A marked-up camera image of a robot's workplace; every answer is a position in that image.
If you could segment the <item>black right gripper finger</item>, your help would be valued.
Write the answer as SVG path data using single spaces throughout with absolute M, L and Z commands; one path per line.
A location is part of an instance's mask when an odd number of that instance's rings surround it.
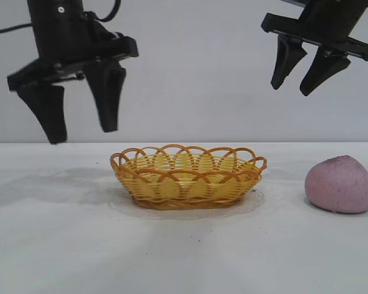
M 277 90 L 298 62 L 307 55 L 302 47 L 303 41 L 291 36 L 279 34 L 277 38 L 277 58 L 271 79 L 272 87 Z
M 308 96 L 328 78 L 345 70 L 350 63 L 346 53 L 318 47 L 312 65 L 301 81 L 301 93 Z

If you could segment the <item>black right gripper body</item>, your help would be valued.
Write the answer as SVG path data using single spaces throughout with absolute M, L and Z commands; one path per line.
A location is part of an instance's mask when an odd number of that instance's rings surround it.
M 368 60 L 368 43 L 350 37 L 368 8 L 368 1 L 323 0 L 302 3 L 304 9 L 299 18 L 267 13 L 261 28 L 297 43 L 310 43 Z

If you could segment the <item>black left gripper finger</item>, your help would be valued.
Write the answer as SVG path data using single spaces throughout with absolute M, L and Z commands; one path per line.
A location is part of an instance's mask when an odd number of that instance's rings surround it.
M 102 130 L 105 133 L 117 131 L 126 69 L 117 60 L 106 59 L 89 64 L 83 73 L 93 94 Z
M 64 118 L 64 87 L 55 85 L 24 86 L 17 91 L 33 112 L 50 144 L 67 141 Z

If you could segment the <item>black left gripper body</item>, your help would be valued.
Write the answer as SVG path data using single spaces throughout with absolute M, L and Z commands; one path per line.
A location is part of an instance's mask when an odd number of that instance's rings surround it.
M 28 1 L 39 57 L 7 77 L 11 91 L 22 86 L 77 79 L 95 61 L 139 55 L 136 40 L 106 30 L 82 1 Z

